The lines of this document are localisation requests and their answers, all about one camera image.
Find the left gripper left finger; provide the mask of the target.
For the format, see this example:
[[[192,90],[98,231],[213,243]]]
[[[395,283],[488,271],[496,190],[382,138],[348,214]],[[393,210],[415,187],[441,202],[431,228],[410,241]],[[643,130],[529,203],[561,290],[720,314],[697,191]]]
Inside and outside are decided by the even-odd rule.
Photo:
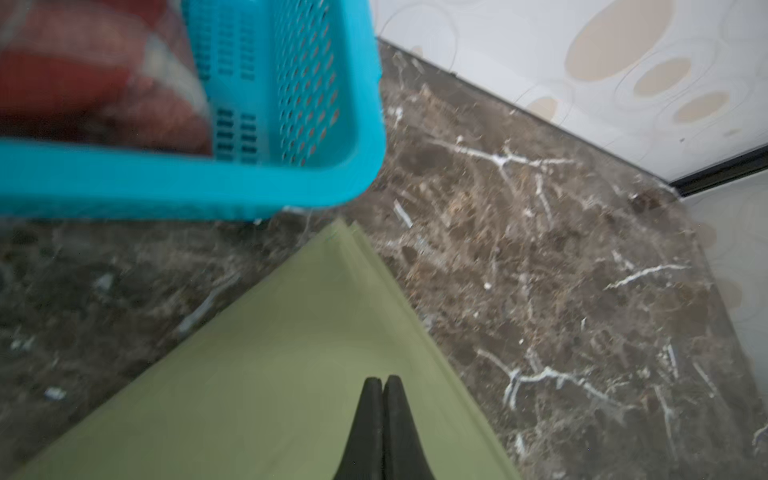
[[[366,378],[335,480],[381,480],[384,475],[384,402],[379,378]]]

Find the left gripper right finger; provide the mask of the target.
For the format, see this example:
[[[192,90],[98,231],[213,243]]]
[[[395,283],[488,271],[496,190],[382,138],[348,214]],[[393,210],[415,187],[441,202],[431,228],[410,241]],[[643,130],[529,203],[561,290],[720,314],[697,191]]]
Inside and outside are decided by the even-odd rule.
[[[434,480],[399,376],[387,379],[383,401],[383,478]]]

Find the olive green skirt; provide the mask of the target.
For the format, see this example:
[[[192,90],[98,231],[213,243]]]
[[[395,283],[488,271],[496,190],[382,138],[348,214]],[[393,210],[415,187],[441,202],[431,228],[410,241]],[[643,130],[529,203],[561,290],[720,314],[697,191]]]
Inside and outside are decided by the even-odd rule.
[[[518,477],[367,236],[337,221],[18,477],[330,479],[364,382],[391,376],[435,478]]]

